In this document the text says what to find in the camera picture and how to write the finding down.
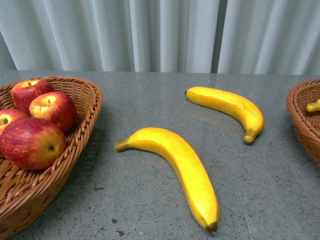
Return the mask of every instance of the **red apple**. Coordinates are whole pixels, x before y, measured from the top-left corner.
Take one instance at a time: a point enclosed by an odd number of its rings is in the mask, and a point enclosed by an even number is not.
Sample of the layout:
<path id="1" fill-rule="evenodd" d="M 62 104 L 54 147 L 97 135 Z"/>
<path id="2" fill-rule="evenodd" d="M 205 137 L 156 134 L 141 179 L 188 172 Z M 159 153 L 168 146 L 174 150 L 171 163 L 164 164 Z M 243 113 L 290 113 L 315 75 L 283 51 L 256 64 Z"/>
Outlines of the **red apple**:
<path id="1" fill-rule="evenodd" d="M 46 169 L 66 150 L 66 136 L 53 122 L 23 117 L 0 135 L 0 151 L 14 165 L 28 170 Z"/>
<path id="2" fill-rule="evenodd" d="M 50 82 L 33 78 L 18 82 L 11 90 L 12 100 L 17 109 L 30 115 L 29 105 L 39 95 L 54 91 Z"/>
<path id="3" fill-rule="evenodd" d="M 41 94 L 30 103 L 29 110 L 32 117 L 50 120 L 63 132 L 68 131 L 78 118 L 74 101 L 63 91 Z"/>
<path id="4" fill-rule="evenodd" d="M 28 115 L 19 109 L 16 108 L 5 108 L 0 110 L 0 135 L 4 131 L 4 129 L 15 120 L 18 120 L 20 118 L 26 118 Z M 0 151 L 0 158 L 2 158 L 4 155 Z"/>

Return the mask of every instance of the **granite surface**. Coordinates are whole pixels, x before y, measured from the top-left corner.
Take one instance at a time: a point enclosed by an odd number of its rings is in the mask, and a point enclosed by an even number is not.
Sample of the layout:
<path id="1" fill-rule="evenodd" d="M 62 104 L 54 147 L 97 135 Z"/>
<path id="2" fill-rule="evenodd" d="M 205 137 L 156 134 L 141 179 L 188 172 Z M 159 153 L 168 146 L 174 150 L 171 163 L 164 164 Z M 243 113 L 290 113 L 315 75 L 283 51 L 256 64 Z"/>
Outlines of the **granite surface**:
<path id="1" fill-rule="evenodd" d="M 59 195 L 12 240 L 320 239 L 320 167 L 300 145 L 285 102 L 296 84 L 319 76 L 0 71 L 0 85 L 50 75 L 97 84 L 103 107 Z M 246 144 L 237 120 L 186 99 L 193 86 L 250 99 L 264 115 L 263 132 Z M 219 201 L 216 234 L 196 222 L 164 158 L 115 151 L 144 127 L 171 130 L 197 152 Z"/>

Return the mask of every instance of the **apple stem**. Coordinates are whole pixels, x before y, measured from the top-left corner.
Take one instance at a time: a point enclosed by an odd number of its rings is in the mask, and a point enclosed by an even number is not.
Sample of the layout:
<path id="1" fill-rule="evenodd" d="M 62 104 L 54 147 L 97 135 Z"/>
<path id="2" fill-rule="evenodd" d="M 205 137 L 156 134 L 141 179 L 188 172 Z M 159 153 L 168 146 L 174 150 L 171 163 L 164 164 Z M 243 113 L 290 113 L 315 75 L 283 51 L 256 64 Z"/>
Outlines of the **apple stem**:
<path id="1" fill-rule="evenodd" d="M 6 125 L 8 123 L 8 119 L 4 118 L 2 119 L 3 125 Z"/>

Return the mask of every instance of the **yellow banana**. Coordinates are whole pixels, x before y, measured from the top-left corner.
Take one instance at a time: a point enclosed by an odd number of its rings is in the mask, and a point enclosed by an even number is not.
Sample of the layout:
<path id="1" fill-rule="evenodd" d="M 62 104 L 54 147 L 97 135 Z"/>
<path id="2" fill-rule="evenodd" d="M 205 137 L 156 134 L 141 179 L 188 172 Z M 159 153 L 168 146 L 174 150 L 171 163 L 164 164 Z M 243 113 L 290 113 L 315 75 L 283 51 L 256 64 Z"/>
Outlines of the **yellow banana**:
<path id="1" fill-rule="evenodd" d="M 306 110 L 309 113 L 320 111 L 320 99 L 315 102 L 311 102 L 306 106 Z"/>
<path id="2" fill-rule="evenodd" d="M 226 113 L 237 119 L 245 129 L 244 140 L 252 143 L 265 126 L 264 116 L 250 100 L 233 92 L 195 86 L 185 91 L 193 103 Z"/>
<path id="3" fill-rule="evenodd" d="M 114 148 L 117 152 L 135 148 L 164 157 L 175 171 L 197 222 L 210 233 L 217 231 L 219 206 L 215 190 L 198 155 L 181 136 L 147 127 L 117 142 Z"/>

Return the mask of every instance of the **wicker basket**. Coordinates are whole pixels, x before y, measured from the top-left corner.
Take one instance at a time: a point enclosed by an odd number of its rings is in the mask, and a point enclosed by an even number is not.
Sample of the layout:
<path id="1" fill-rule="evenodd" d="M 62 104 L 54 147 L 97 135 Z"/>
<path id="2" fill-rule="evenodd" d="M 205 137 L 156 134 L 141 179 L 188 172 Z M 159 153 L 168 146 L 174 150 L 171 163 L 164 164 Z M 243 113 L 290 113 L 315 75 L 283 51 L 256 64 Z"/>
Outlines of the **wicker basket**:
<path id="1" fill-rule="evenodd" d="M 320 79 L 305 81 L 290 90 L 286 106 L 295 133 L 307 153 L 320 166 L 320 112 L 308 112 L 306 106 L 320 99 Z"/>
<path id="2" fill-rule="evenodd" d="M 86 146 L 102 107 L 102 91 L 86 79 L 61 76 L 43 79 L 73 99 L 78 120 L 66 132 L 65 152 L 48 169 L 25 170 L 0 158 L 0 239 L 30 225 L 58 195 Z M 15 84 L 0 87 L 1 109 L 14 107 L 11 89 Z"/>

